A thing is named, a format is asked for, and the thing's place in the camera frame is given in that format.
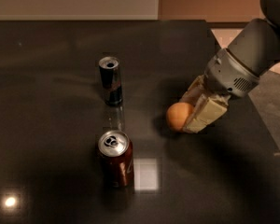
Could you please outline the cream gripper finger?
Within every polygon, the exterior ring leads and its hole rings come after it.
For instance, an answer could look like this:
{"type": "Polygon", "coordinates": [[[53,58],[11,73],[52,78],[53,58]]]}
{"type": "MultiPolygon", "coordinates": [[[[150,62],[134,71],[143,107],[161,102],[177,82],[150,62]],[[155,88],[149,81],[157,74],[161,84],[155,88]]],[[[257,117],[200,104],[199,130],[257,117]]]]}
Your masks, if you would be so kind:
{"type": "Polygon", "coordinates": [[[222,117],[228,110],[230,96],[201,94],[193,112],[187,117],[182,131],[198,133],[222,117]]]}
{"type": "Polygon", "coordinates": [[[181,103],[201,105],[207,100],[207,89],[204,86],[204,75],[197,76],[189,85],[187,91],[180,99],[181,103]]]}

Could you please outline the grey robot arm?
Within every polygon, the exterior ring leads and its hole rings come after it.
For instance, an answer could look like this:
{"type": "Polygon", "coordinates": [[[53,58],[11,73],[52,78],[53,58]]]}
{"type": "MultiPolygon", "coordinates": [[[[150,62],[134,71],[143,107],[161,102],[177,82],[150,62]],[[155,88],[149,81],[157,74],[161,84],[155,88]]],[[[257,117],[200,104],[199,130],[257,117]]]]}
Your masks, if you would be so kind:
{"type": "Polygon", "coordinates": [[[194,106],[184,132],[198,133],[222,117],[230,99],[246,96],[280,63],[280,0],[260,0],[260,7],[265,18],[252,20],[220,49],[180,99],[194,106]]]}

